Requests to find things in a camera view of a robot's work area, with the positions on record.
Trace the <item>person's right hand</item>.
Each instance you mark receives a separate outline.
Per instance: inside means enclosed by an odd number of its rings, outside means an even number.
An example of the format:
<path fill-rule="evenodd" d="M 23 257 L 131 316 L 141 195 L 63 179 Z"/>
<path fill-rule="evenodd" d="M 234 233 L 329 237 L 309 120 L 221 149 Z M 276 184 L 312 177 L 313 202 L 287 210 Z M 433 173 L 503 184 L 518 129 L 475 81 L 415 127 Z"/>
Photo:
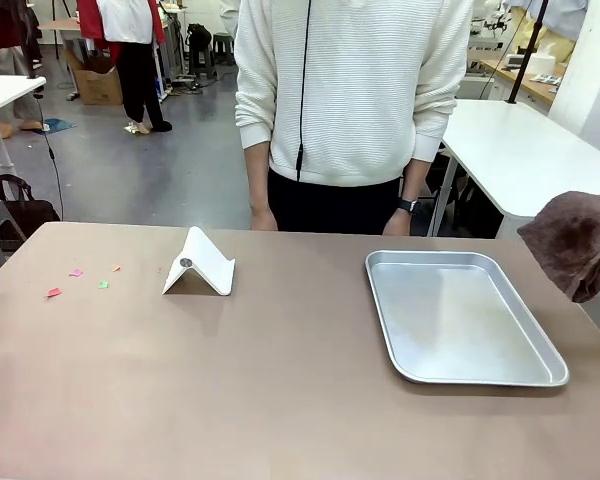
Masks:
<path fill-rule="evenodd" d="M 277 231 L 274 214 L 268 206 L 251 209 L 251 229 L 254 231 Z"/>

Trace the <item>person's left hand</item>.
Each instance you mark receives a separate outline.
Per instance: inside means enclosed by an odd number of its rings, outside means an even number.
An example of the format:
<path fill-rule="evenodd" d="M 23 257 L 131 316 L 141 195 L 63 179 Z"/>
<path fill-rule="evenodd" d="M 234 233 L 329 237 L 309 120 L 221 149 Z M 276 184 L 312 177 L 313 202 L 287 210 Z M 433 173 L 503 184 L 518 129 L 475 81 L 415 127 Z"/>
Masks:
<path fill-rule="evenodd" d="M 397 209 L 386 223 L 383 234 L 385 236 L 409 236 L 411 220 L 412 215 L 410 213 Z"/>

